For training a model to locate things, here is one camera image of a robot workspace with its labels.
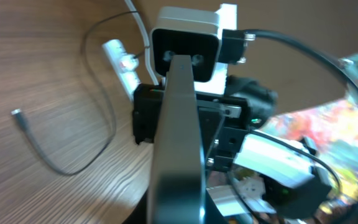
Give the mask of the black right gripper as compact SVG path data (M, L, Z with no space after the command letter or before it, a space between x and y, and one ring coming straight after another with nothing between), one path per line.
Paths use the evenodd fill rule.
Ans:
M163 92L162 87L147 84L135 89L132 133L136 144L154 142ZM197 92L196 99L204 156L214 160L206 170L228 172L249 130L248 103L241 98L202 92Z

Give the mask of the cyan screen smartphone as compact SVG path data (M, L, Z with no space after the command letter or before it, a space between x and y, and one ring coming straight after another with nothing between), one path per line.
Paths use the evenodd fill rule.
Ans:
M167 73L154 139L147 221L203 223L204 154L191 58L176 55Z

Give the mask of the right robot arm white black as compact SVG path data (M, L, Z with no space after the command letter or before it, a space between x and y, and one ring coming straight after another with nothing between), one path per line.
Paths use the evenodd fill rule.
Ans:
M151 181L138 211L147 223L223 223L242 208L301 219L327 201L331 170L311 139L262 133L276 93L229 76L222 94L188 77L132 91L137 144L154 146Z

